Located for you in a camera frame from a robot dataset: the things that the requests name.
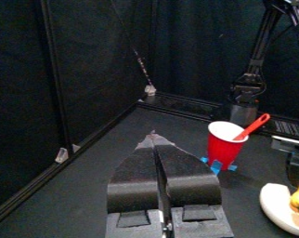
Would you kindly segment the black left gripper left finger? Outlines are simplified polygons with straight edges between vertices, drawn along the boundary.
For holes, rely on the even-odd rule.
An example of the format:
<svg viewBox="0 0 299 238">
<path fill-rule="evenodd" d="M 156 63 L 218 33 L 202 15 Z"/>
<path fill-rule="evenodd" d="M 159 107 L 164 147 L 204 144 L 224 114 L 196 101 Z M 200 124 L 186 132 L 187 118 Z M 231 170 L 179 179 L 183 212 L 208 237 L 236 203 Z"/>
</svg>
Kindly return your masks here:
<svg viewBox="0 0 299 238">
<path fill-rule="evenodd" d="M 106 238 L 163 238 L 152 135 L 124 159 L 108 183 Z"/>
</svg>

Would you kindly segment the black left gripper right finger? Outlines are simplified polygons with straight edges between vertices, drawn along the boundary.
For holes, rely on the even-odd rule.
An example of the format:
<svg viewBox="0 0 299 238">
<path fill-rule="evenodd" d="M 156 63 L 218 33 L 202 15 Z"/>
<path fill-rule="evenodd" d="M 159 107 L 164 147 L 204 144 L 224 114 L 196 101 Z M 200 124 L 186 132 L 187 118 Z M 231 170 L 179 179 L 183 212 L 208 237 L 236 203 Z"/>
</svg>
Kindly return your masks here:
<svg viewBox="0 0 299 238">
<path fill-rule="evenodd" d="M 174 238 L 235 238 L 210 166 L 163 136 L 152 144 L 167 179 Z"/>
</svg>

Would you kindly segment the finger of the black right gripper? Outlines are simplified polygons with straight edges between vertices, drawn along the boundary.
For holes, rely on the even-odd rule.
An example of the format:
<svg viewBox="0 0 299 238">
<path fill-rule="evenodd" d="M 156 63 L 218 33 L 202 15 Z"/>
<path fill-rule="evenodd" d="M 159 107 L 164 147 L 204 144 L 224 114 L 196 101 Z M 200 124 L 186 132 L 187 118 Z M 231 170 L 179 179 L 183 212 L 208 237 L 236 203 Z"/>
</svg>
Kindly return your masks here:
<svg viewBox="0 0 299 238">
<path fill-rule="evenodd" d="M 287 175 L 290 184 L 299 187 L 299 152 L 291 152 L 287 159 Z"/>
</svg>

